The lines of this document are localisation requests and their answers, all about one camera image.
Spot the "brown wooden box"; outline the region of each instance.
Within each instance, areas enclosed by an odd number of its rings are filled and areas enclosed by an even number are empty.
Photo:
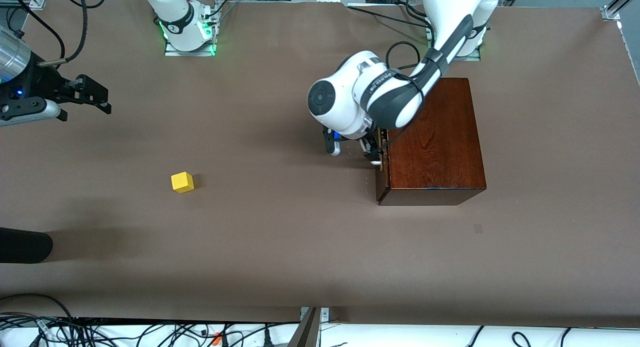
[[[455,206],[486,190],[469,80],[442,78],[387,151],[375,173],[380,206]]]

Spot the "yellow cube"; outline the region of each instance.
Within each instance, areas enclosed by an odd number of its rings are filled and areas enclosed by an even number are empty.
[[[186,172],[174,174],[171,176],[171,187],[173,187],[173,190],[178,192],[178,194],[189,192],[195,189],[194,177]]]

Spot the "brown table surface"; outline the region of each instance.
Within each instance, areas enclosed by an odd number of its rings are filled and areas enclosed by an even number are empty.
[[[402,15],[396,7],[383,12]],[[41,16],[69,53],[82,12]],[[310,85],[345,56],[424,30],[336,3],[241,3],[218,55],[164,57],[144,0],[89,11],[60,68],[113,113],[0,129],[3,227],[52,231],[49,263],[0,266],[0,292],[87,317],[352,322],[640,323],[640,88],[597,9],[498,9],[469,78],[487,190],[460,206],[381,207],[356,144],[324,152]],[[25,40],[58,45],[30,19]],[[410,63],[409,48],[391,64]],[[200,188],[171,189],[188,171]],[[43,301],[2,310],[55,314]]]

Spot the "black cylinder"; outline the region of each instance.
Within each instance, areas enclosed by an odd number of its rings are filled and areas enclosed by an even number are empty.
[[[46,233],[0,227],[0,263],[39,263],[52,248],[53,240]]]

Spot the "metal pole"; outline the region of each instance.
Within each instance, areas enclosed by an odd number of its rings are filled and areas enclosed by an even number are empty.
[[[304,318],[295,329],[286,347],[318,347],[318,333],[322,320],[320,307],[309,307]]]
[[[602,8],[602,16],[606,20],[620,19],[618,15],[622,9],[627,7],[633,0],[613,0]]]

